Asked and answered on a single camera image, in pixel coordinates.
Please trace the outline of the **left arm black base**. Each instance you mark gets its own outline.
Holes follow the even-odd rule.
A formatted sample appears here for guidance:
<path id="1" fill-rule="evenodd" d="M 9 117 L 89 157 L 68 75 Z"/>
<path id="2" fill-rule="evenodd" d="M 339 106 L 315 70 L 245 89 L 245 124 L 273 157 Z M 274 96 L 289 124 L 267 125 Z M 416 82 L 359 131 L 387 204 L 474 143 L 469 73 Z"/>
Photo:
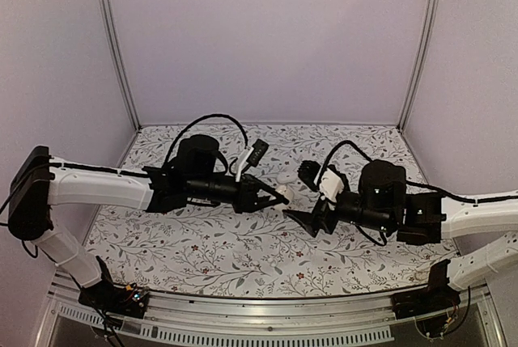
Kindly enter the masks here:
<path id="1" fill-rule="evenodd" d="M 100 281 L 91 287 L 81 288 L 79 303 L 99 311 L 143 319 L 150 298 L 149 288 L 136 283 L 117 286 L 107 265 L 99 256 L 96 259 L 100 264 Z"/>

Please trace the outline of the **white earbud charging case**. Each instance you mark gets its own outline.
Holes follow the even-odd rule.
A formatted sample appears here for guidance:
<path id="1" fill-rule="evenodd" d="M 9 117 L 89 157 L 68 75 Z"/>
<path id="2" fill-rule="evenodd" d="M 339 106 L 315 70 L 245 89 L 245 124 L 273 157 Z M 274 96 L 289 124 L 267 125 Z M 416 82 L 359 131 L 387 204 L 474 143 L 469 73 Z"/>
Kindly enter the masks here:
<path id="1" fill-rule="evenodd" d="M 286 199 L 292 199 L 294 197 L 294 192 L 292 190 L 292 188 L 290 186 L 288 186 L 287 184 L 281 184 L 279 185 L 275 191 L 279 194 L 281 194 L 282 196 L 284 196 Z"/>

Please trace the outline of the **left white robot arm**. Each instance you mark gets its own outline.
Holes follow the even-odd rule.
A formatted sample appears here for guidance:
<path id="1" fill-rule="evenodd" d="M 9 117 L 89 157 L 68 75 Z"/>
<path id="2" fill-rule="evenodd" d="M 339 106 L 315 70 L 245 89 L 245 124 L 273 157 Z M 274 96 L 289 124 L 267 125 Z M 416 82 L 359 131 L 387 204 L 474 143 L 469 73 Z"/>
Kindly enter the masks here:
<path id="1" fill-rule="evenodd" d="M 229 204 L 236 213 L 254 213 L 291 201 L 287 187 L 272 188 L 246 173 L 268 149 L 266 142 L 245 148 L 236 160 L 236 173 L 215 171 L 226 159 L 213 137 L 197 134 L 182 140 L 176 157 L 161 167 L 124 171 L 73 163 L 37 146 L 15 178 L 1 209 L 8 213 L 5 227 L 17 239 L 31 242 L 57 267 L 68 272 L 104 310 L 120 303 L 120 292 L 101 261 L 88 253 L 66 229 L 53 223 L 54 205 L 114 205 L 152 214 L 165 214 L 201 203 Z"/>

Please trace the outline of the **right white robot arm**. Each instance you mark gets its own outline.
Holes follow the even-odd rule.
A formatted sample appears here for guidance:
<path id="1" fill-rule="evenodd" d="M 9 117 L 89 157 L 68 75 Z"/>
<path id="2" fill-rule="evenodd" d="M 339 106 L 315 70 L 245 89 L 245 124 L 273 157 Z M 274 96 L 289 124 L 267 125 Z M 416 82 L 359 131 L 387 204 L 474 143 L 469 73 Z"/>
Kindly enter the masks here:
<path id="1" fill-rule="evenodd" d="M 384 160 L 365 165 L 357 191 L 349 188 L 347 178 L 335 166 L 321 167 L 305 161 L 299 178 L 318 194 L 312 211 L 284 210 L 311 237 L 320 231 L 334 232 L 340 222 L 356 226 L 362 234 L 375 231 L 377 244 L 384 246 L 394 235 L 407 245 L 422 246 L 444 239 L 504 232 L 505 236 L 474 253 L 434 264 L 418 304 L 424 311 L 436 311 L 448 301 L 450 292 L 467 289 L 472 283 L 517 262 L 517 194 L 460 197 L 428 184 L 420 193 L 407 191 L 412 183 L 405 168 Z"/>

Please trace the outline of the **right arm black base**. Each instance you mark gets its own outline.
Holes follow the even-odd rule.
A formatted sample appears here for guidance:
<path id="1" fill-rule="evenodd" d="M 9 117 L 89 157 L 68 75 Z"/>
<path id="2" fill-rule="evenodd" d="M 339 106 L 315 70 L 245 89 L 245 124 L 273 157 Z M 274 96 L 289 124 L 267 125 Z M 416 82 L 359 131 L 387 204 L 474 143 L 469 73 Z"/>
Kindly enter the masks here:
<path id="1" fill-rule="evenodd" d="M 461 304 L 460 291 L 450 286 L 450 264 L 450 260 L 434 264 L 424 287 L 395 293 L 390 298 L 392 311 L 397 319 L 416 319 L 421 315 L 440 311 L 439 315 L 419 319 L 416 323 L 418 331 L 431 339 L 448 333 Z"/>

